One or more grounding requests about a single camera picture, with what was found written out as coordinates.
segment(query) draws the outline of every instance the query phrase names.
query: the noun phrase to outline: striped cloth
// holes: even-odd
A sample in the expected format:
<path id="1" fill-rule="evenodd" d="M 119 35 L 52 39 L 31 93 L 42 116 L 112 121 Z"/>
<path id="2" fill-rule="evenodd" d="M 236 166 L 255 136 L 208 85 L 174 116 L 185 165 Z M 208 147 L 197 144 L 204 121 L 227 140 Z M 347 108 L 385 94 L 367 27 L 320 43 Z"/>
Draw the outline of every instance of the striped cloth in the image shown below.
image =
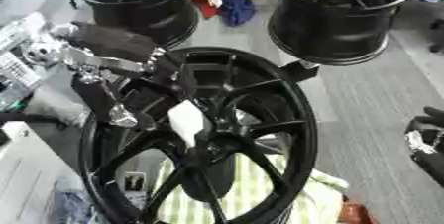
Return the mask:
<path id="1" fill-rule="evenodd" d="M 284 156 L 267 156 L 282 173 L 285 169 Z M 162 164 L 158 188 L 172 173 L 171 160 Z M 288 223 L 330 224 L 336 223 L 342 208 L 342 193 L 348 187 L 344 180 L 313 170 L 305 188 L 293 204 Z M 235 182 L 230 191 L 220 199 L 228 219 L 235 218 L 263 201 L 272 191 L 273 185 L 264 171 L 244 155 L 236 156 Z M 164 201 L 159 218 L 166 223 L 210 224 L 214 223 L 209 206 L 189 198 L 178 187 Z"/>

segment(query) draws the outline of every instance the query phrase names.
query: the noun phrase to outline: black glove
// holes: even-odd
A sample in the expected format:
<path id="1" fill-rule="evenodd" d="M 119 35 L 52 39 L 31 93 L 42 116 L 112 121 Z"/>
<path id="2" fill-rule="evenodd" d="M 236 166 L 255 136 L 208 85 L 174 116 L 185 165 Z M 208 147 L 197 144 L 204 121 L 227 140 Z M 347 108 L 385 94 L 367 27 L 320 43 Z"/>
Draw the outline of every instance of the black glove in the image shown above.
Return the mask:
<path id="1" fill-rule="evenodd" d="M 52 29 L 52 34 L 64 38 L 73 46 L 88 48 L 96 56 L 115 57 L 134 62 L 147 61 L 158 47 L 147 36 L 83 22 L 56 26 Z"/>
<path id="2" fill-rule="evenodd" d="M 427 116 L 417 116 L 410 121 L 405 138 L 412 159 L 444 186 L 444 111 L 425 107 L 424 113 Z"/>

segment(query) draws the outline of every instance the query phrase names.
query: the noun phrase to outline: gray floor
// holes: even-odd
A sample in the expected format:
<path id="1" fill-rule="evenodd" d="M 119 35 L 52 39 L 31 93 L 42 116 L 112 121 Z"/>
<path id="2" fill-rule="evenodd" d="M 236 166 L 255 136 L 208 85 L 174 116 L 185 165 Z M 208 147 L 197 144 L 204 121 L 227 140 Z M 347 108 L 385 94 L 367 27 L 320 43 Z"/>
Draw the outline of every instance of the gray floor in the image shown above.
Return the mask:
<path id="1" fill-rule="evenodd" d="M 181 46 L 239 48 L 281 65 L 288 56 L 266 30 L 276 1 L 255 0 L 258 13 L 239 28 L 225 27 L 218 17 L 201 20 Z M 0 0 L 0 23 L 35 10 L 57 23 L 90 21 L 90 8 L 80 6 L 73 11 L 67 0 Z M 439 37 L 428 24 L 440 15 L 444 5 L 407 2 L 381 57 L 349 67 L 322 66 L 320 76 L 301 84 L 319 121 L 317 168 L 349 181 L 349 196 L 367 204 L 384 224 L 444 222 L 444 190 L 410 160 L 402 137 L 424 105 L 444 107 L 444 56 L 427 50 Z"/>

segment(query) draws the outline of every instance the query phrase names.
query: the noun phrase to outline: metal arm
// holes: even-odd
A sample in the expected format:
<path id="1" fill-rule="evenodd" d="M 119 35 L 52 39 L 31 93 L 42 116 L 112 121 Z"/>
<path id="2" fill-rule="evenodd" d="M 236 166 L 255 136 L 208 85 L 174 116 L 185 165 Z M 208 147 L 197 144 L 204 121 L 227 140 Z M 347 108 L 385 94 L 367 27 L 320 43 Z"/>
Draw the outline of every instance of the metal arm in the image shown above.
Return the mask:
<path id="1" fill-rule="evenodd" d="M 88 28 L 90 29 L 87 30 L 92 33 L 89 35 L 98 36 L 97 33 L 91 31 L 91 27 Z M 127 77 L 150 76 L 156 71 L 158 58 L 166 51 L 158 47 L 146 49 L 144 45 L 131 44 L 127 39 L 128 37 L 133 38 L 131 36 L 133 34 L 115 30 L 107 30 L 106 32 L 100 30 L 102 33 L 111 33 L 110 37 L 121 40 L 122 44 L 107 42 L 106 49 L 103 49 L 101 45 L 106 43 L 110 37 L 102 37 L 102 40 L 93 44 L 98 51 L 108 51 L 108 43 L 111 47 L 109 51 L 116 50 L 116 46 L 119 48 L 119 46 L 129 44 L 130 51 L 133 49 L 138 52 L 147 50 L 147 55 L 142 56 L 139 61 L 106 57 L 105 54 L 96 56 L 92 50 L 76 46 L 73 44 L 76 42 L 72 42 L 76 41 L 75 35 L 84 30 L 85 28 L 82 29 L 74 24 L 54 27 L 46 22 L 39 13 L 9 24 L 0 30 L 0 56 L 6 57 L 5 55 L 8 55 L 9 58 L 7 62 L 5 59 L 0 59 L 0 74 L 6 75 L 10 80 L 17 81 L 18 85 L 25 85 L 29 91 L 33 91 L 43 81 L 35 73 L 36 70 L 50 70 L 57 64 L 65 64 L 75 71 L 72 87 L 92 109 L 98 121 L 122 127 L 137 126 L 138 119 L 124 107 L 118 94 L 111 89 L 109 82 L 103 77 L 102 71 L 107 69 Z M 37 83 L 32 86 L 31 84 L 26 85 L 24 81 L 26 77 L 21 75 L 22 71 L 17 71 L 18 67 L 22 67 L 21 70 L 26 68 L 29 74 L 38 78 L 39 80 L 35 80 Z"/>

